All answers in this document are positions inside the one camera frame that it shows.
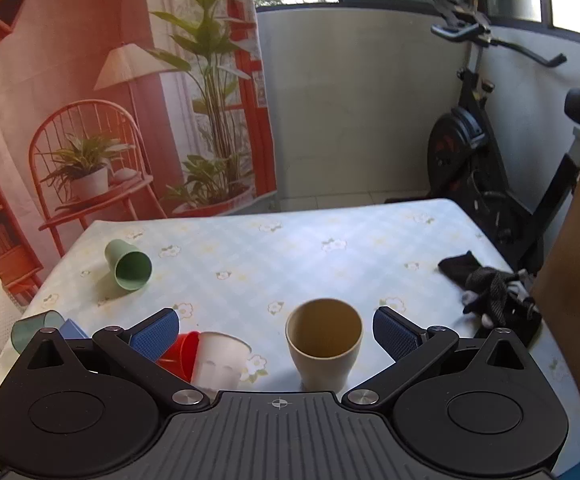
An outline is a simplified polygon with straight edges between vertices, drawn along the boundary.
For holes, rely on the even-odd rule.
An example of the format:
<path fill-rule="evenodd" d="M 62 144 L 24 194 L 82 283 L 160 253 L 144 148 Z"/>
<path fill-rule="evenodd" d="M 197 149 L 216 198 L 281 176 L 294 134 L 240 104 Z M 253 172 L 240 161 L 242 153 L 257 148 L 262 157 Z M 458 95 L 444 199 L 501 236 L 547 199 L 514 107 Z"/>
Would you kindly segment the beige speckled cup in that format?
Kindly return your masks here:
<path fill-rule="evenodd" d="M 363 320 L 344 301 L 314 299 L 289 315 L 285 339 L 302 388 L 338 393 L 356 363 L 363 341 Z"/>

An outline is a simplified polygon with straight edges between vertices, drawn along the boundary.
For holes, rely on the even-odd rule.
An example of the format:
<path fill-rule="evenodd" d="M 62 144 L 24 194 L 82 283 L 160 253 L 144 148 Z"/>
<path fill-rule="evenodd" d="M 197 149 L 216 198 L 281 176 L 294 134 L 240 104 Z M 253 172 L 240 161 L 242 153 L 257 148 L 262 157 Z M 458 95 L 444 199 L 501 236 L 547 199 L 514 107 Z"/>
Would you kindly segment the red plastic cup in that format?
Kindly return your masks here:
<path fill-rule="evenodd" d="M 179 334 L 175 344 L 156 363 L 185 382 L 191 382 L 199 341 L 199 332 Z"/>

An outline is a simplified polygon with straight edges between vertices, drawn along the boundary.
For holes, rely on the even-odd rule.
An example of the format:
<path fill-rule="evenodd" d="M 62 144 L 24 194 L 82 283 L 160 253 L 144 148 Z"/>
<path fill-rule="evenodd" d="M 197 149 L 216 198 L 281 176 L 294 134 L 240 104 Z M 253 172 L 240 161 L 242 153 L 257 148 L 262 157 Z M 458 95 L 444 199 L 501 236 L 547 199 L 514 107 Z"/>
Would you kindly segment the blue plastic cup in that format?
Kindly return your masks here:
<path fill-rule="evenodd" d="M 64 323 L 59 328 L 61 336 L 65 340 L 69 339 L 88 339 L 89 336 L 84 332 L 84 330 L 78 326 L 72 318 L 67 318 Z"/>

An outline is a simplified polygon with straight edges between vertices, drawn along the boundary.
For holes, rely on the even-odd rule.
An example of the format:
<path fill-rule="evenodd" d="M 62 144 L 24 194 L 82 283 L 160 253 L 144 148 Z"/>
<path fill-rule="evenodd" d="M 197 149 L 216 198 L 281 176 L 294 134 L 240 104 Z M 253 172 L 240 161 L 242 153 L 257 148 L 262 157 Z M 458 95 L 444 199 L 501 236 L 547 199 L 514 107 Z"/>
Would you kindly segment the green plastic cup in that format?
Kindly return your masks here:
<path fill-rule="evenodd" d="M 152 261 L 147 254 L 124 240 L 111 240 L 104 249 L 115 284 L 127 292 L 136 292 L 148 283 Z"/>

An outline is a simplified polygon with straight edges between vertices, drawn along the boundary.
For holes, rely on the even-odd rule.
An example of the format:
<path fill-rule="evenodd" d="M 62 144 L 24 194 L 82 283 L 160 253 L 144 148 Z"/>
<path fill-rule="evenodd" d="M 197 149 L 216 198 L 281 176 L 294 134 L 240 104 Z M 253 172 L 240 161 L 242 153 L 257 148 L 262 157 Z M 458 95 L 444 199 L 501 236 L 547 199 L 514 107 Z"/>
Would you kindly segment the white plastic cup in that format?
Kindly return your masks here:
<path fill-rule="evenodd" d="M 191 384 L 207 394 L 235 390 L 251 347 L 243 340 L 223 333 L 202 332 Z"/>

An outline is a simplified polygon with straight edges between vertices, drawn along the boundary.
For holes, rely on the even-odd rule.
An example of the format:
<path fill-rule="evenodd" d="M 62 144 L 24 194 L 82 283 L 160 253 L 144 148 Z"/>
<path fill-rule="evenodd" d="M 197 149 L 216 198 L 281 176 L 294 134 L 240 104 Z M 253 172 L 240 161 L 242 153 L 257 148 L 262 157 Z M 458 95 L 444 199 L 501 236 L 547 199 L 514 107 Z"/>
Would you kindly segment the teal translucent cup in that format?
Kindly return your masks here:
<path fill-rule="evenodd" d="M 64 322 L 66 320 L 55 310 L 38 313 L 28 318 L 20 318 L 12 326 L 11 344 L 14 350 L 21 354 L 39 330 L 42 328 L 56 328 L 58 330 Z"/>

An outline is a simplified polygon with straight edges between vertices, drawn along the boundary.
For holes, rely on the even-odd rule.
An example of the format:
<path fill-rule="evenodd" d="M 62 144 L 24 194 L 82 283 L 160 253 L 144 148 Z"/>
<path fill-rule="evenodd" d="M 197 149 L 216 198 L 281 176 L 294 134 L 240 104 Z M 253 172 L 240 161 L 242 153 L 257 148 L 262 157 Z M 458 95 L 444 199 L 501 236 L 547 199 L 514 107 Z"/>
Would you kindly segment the floral checked tablecloth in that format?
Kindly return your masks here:
<path fill-rule="evenodd" d="M 104 249 L 136 246 L 152 261 L 144 287 L 112 278 Z M 472 252 L 504 269 L 498 250 L 449 200 L 343 209 L 136 222 L 97 221 L 77 238 L 30 305 L 60 312 L 85 332 L 127 326 L 163 307 L 183 332 L 215 330 L 252 349 L 240 384 L 253 391 L 295 389 L 299 374 L 284 339 L 288 315 L 316 298 L 351 304 L 364 320 L 379 307 L 462 335 L 460 289 L 440 260 Z"/>

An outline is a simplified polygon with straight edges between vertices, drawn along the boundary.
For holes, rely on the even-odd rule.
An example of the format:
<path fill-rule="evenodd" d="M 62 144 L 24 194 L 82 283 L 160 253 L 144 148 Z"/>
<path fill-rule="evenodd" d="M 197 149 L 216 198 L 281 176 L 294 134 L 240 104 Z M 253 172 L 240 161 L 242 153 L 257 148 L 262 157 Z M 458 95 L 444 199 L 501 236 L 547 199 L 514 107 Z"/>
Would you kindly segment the black exercise bike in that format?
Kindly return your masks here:
<path fill-rule="evenodd" d="M 544 264 L 544 233 L 575 192 L 580 177 L 580 87 L 568 90 L 564 113 L 575 123 L 574 141 L 563 155 L 538 206 L 530 210 L 510 188 L 506 168 L 486 110 L 495 84 L 480 76 L 480 59 L 490 47 L 503 47 L 545 68 L 567 62 L 565 54 L 544 58 L 521 44 L 495 37 L 488 17 L 457 0 L 432 0 L 444 25 L 431 32 L 453 44 L 472 44 L 476 60 L 457 71 L 458 104 L 436 120 L 427 141 L 428 200 L 447 198 L 478 225 L 514 270 L 536 274 Z"/>

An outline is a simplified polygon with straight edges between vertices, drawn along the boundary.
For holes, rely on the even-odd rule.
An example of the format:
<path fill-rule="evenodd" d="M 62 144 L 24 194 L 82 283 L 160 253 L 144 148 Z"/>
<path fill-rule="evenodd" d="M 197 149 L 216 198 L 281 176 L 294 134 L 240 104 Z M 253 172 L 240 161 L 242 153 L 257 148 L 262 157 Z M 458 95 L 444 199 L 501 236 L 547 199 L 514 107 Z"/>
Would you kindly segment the red printed backdrop curtain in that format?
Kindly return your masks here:
<path fill-rule="evenodd" d="M 0 280 L 20 304 L 94 220 L 276 189 L 255 0 L 0 0 Z"/>

